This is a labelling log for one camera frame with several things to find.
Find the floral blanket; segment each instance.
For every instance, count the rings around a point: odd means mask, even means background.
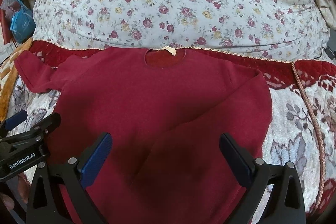
[[[329,28],[314,0],[37,0],[35,40],[66,48],[206,47],[315,58]]]
[[[95,49],[71,51],[42,41],[35,41],[30,51],[53,67],[70,55],[87,58],[98,52]],[[299,60],[290,63],[210,50],[198,51],[257,68],[263,73],[273,103],[273,120],[263,143],[263,158],[267,163],[276,165],[292,161],[301,181],[307,215],[323,212],[336,190],[336,66],[323,61]],[[25,109],[28,120],[11,134],[28,130],[49,115],[59,95],[60,92],[54,90],[33,94],[18,78],[7,116]],[[34,170],[32,168],[26,172],[29,181],[33,178]],[[260,218],[271,189],[266,189],[253,223]]]

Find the sweater sleeve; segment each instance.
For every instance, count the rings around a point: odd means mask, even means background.
[[[90,62],[78,56],[70,56],[57,69],[45,65],[29,51],[22,52],[15,59],[15,67],[27,88],[34,93],[48,90],[62,91],[67,82],[77,78]]]

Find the blue gripper pad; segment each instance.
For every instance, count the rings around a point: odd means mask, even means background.
[[[112,137],[110,134],[106,134],[81,170],[80,182],[84,189],[91,186],[95,182],[95,179],[111,149]]]
[[[28,115],[25,110],[21,110],[12,117],[6,119],[5,130],[10,131],[16,128],[20,123],[24,122],[27,119]]]

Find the sweater neckline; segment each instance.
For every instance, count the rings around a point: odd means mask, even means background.
[[[147,68],[147,69],[174,69],[176,67],[179,67],[179,66],[182,66],[183,64],[186,63],[187,59],[190,57],[190,54],[187,54],[187,50],[186,49],[179,49],[178,51],[184,51],[184,55],[182,57],[182,59],[178,60],[178,62],[172,64],[172,65],[169,65],[169,66],[152,66],[150,64],[147,63],[146,61],[146,55],[151,52],[151,51],[155,51],[155,50],[152,50],[152,49],[146,49],[144,54],[141,54],[142,55],[142,64]]]

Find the blue plastic bag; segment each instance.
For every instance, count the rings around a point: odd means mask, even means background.
[[[18,43],[25,42],[33,34],[36,24],[33,19],[33,12],[29,10],[21,0],[17,0],[21,9],[15,13],[10,25],[13,37]]]

